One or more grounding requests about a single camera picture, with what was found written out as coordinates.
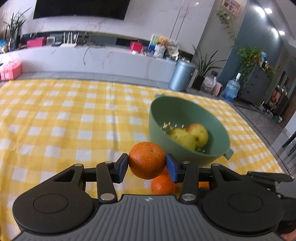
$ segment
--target dark gray cabinet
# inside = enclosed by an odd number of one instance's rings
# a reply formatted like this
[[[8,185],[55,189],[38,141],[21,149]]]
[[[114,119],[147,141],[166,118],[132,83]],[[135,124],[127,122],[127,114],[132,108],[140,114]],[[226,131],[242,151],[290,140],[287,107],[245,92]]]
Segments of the dark gray cabinet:
[[[258,65],[256,65],[252,73],[249,74],[248,79],[240,99],[248,101],[256,107],[264,98],[271,83],[271,79],[267,77],[266,72]]]

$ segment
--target trash can lid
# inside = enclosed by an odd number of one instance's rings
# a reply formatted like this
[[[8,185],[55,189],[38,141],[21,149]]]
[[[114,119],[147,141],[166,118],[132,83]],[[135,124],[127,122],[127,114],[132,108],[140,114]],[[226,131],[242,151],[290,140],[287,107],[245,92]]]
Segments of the trash can lid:
[[[187,61],[184,61],[184,60],[181,60],[181,59],[178,60],[177,64],[182,65],[182,66],[187,67],[187,68],[196,68],[196,65],[194,63],[187,62]]]

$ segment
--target silver blue trash can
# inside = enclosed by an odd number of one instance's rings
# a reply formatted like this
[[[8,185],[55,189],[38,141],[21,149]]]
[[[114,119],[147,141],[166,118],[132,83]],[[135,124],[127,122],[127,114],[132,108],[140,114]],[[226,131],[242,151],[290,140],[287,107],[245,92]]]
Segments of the silver blue trash can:
[[[173,76],[170,80],[169,89],[173,91],[186,91],[196,65],[183,60],[178,60]]]

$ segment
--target white router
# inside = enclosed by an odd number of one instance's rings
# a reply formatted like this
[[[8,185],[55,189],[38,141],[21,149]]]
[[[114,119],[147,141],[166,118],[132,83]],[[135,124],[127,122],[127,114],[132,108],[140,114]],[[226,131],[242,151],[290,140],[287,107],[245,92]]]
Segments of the white router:
[[[76,40],[75,40],[75,43],[72,43],[72,32],[71,32],[71,42],[69,43],[69,38],[70,38],[70,32],[68,33],[68,40],[67,40],[67,43],[66,43],[66,37],[65,37],[65,32],[64,32],[64,43],[61,44],[60,47],[76,47],[77,45],[77,39],[78,39],[78,35],[79,35],[79,32],[76,36]]]

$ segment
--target green bowl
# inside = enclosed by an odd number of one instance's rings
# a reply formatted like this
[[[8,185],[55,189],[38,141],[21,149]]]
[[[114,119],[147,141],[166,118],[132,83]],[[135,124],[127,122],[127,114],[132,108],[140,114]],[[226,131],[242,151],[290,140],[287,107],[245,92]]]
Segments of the green bowl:
[[[164,122],[170,122],[171,126],[177,124],[177,127],[184,125],[184,128],[192,123],[202,124],[209,133],[209,141],[202,148],[205,152],[194,152],[175,142],[162,128]],[[165,153],[172,153],[179,161],[196,162],[199,166],[207,165],[222,155],[230,159],[233,154],[228,133],[218,119],[199,105],[177,97],[161,96],[151,103],[149,136],[150,141]]]

